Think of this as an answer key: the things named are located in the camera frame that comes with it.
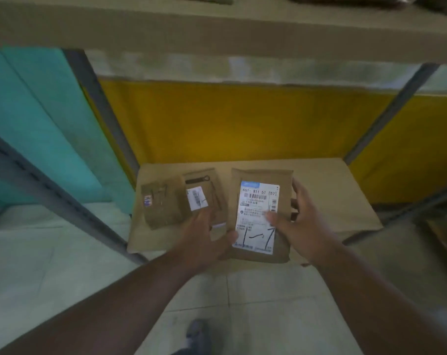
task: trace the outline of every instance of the person's right thumb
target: person's right thumb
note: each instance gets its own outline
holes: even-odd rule
[[[291,230],[292,223],[275,212],[266,212],[266,220],[276,227],[280,232],[288,234]]]

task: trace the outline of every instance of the person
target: person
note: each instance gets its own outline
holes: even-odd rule
[[[442,328],[337,240],[298,181],[293,188],[297,219],[266,217],[319,271],[363,353],[447,354]],[[173,249],[24,334],[0,355],[136,352],[179,288],[236,241],[235,231],[211,241],[211,214],[200,211]],[[187,335],[189,349],[179,354],[208,353],[204,322],[193,322]]]

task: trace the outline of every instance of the person's left hand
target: person's left hand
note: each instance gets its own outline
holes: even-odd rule
[[[182,256],[185,265],[196,273],[217,261],[238,238],[236,231],[229,231],[220,239],[212,241],[210,239],[212,217],[213,210],[206,207],[185,222],[183,237],[173,249]]]

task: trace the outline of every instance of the floor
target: floor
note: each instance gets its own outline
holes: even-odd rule
[[[88,207],[127,238],[127,215],[113,204]],[[447,311],[447,275],[412,224],[383,231],[356,251],[425,309]],[[134,268],[40,206],[10,209],[0,218],[0,348]],[[183,347],[195,318],[208,319],[216,354],[361,354],[312,267],[200,274],[169,303],[137,354]]]

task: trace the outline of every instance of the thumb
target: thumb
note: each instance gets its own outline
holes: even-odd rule
[[[273,226],[276,227],[281,233],[287,235],[291,232],[292,223],[275,212],[266,212],[266,220]]]
[[[238,239],[237,231],[228,231],[224,236],[215,240],[214,243],[214,252],[216,256],[220,256],[225,251],[232,246]]]

